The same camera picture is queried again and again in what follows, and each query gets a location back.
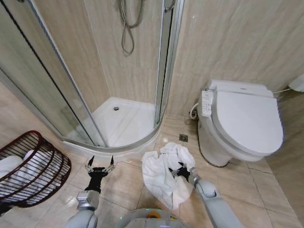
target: white towel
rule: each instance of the white towel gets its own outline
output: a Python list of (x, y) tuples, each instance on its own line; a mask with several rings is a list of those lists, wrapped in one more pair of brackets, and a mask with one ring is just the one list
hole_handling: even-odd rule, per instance
[(23, 163), (22, 158), (16, 155), (8, 156), (0, 160), (0, 178), (4, 177), (9, 172)]
[(142, 158), (142, 176), (148, 190), (168, 209), (178, 208), (179, 204), (189, 198), (192, 185), (182, 176), (173, 177), (169, 167), (177, 170), (178, 162), (187, 164), (187, 169), (195, 167), (193, 156), (186, 147), (169, 142), (161, 148), (158, 157), (156, 151), (147, 152)]
[[(31, 154), (33, 153), (33, 150), (30, 150), (26, 153), (23, 160), (18, 157), (18, 160), (21, 160), (21, 163), (26, 160)], [(41, 152), (37, 151), (34, 156), (26, 163), (24, 164), (17, 172), (15, 172), (12, 176), (7, 178), (4, 181), (0, 182), (0, 197), (4, 197), (9, 195), (10, 193), (15, 192), (16, 190), (20, 189), (22, 186), (29, 183), (31, 180), (33, 180), (43, 169), (49, 160), (51, 159), (52, 152)], [(46, 186), (52, 178), (55, 176), (57, 171), (60, 169), (60, 161), (59, 158), (52, 159), (51, 163), (49, 164), (48, 168), (44, 171), (43, 175), (40, 175), (38, 179), (36, 179), (32, 184), (27, 186), (27, 188), (19, 193), (14, 194), (14, 198), (17, 200), (26, 199), (30, 195), (33, 195), (34, 193), (40, 191), (44, 186)], [(60, 186), (61, 184), (61, 177), (62, 175), (59, 174), (56, 177), (57, 182), (52, 182), (48, 186), (46, 190), (43, 192), (45, 194), (49, 194), (51, 192), (51, 189), (55, 189), (56, 186)], [(31, 193), (27, 194), (25, 193), (26, 190), (29, 190)]]

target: floor drain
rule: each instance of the floor drain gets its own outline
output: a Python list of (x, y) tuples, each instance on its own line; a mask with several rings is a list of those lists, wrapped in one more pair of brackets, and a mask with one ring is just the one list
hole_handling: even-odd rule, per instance
[(186, 134), (180, 134), (179, 141), (187, 143), (188, 142), (188, 135), (186, 135)]

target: dark red wicker basket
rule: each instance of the dark red wicker basket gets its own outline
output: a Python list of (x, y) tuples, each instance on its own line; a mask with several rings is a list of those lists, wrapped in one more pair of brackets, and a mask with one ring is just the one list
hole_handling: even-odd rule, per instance
[(28, 158), (0, 179), (3, 205), (35, 206), (54, 195), (71, 172), (69, 158), (37, 131), (24, 133), (0, 150), (0, 160), (11, 155)]

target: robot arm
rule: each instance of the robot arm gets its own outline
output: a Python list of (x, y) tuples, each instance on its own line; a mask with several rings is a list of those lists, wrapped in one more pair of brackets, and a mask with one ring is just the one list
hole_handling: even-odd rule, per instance
[(114, 170), (114, 160), (112, 157), (110, 165), (106, 168), (91, 168), (93, 160), (94, 156), (85, 166), (91, 177), (89, 186), (84, 191), (80, 191), (77, 195), (77, 209), (79, 212), (69, 219), (66, 223), (66, 228), (97, 227), (98, 217), (94, 214), (94, 211), (98, 207), (101, 180)]
[(243, 227), (230, 206), (221, 198), (214, 184), (208, 180), (202, 180), (196, 168), (190, 169), (189, 183), (201, 196), (214, 228)]

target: toilet seat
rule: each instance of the toilet seat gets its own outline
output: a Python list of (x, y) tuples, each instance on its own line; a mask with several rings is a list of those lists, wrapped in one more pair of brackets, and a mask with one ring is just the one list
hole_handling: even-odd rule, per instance
[(283, 129), (273, 97), (217, 91), (212, 104), (217, 131), (235, 147), (267, 156), (283, 142)]

